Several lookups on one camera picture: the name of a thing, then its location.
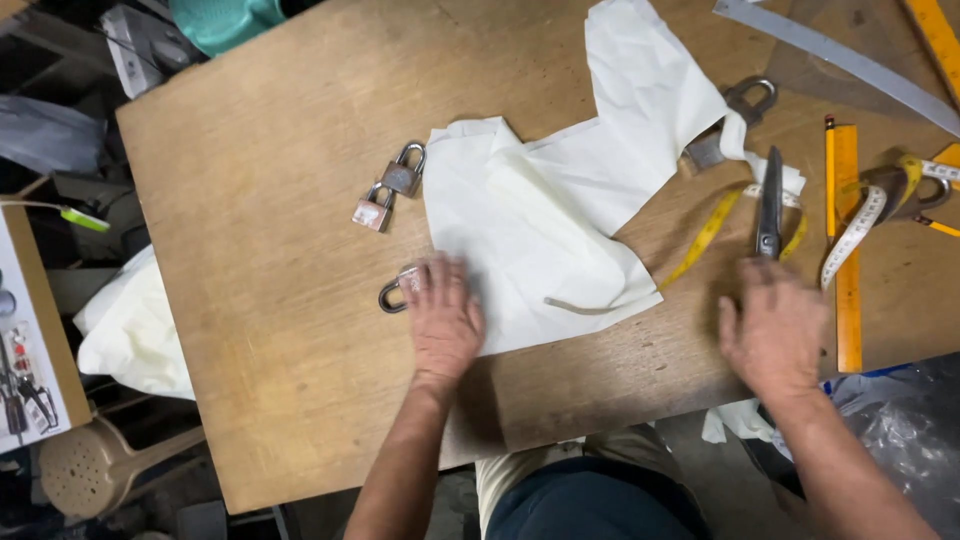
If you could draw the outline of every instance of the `person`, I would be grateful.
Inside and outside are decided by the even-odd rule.
[[[737,271],[739,307],[730,298],[719,302],[720,352],[776,421],[815,526],[837,539],[937,538],[820,391],[817,364],[828,320],[822,294],[768,258],[742,260]],[[421,261],[418,273],[417,290],[400,284],[415,372],[360,491],[347,540],[426,533],[444,423],[484,342],[484,316],[469,293],[464,262],[438,253]],[[477,462],[485,537],[709,538],[655,435],[644,425]]]

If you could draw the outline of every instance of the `hand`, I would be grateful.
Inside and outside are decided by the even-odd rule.
[[[823,294],[769,258],[743,259],[737,270],[744,284],[743,312],[737,313],[730,298],[720,299],[720,352],[764,403],[818,391],[828,318]]]
[[[480,302],[471,296],[464,260],[437,252],[417,263],[419,286],[400,280],[410,312],[418,374],[458,382],[483,347],[486,323]]]

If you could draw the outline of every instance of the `beige plastic chair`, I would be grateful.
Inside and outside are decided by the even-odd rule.
[[[196,457],[133,489],[140,473],[204,440],[204,429],[197,427],[135,451],[116,426],[98,415],[85,426],[43,441],[40,483],[64,515],[93,518],[202,463],[204,457]]]

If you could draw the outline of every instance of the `beige pants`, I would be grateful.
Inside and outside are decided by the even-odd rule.
[[[680,467],[653,428],[646,424],[623,430],[588,435],[586,440],[566,441],[523,452],[481,459],[476,462],[480,530],[487,537],[487,523],[497,502],[512,487],[540,467],[570,457],[592,455],[616,459],[667,475],[682,484]]]

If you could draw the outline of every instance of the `green tag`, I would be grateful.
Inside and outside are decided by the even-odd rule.
[[[92,229],[98,233],[105,233],[110,228],[110,223],[97,219],[93,216],[86,215],[85,213],[74,209],[61,210],[60,217],[71,223],[76,223],[81,227]]]

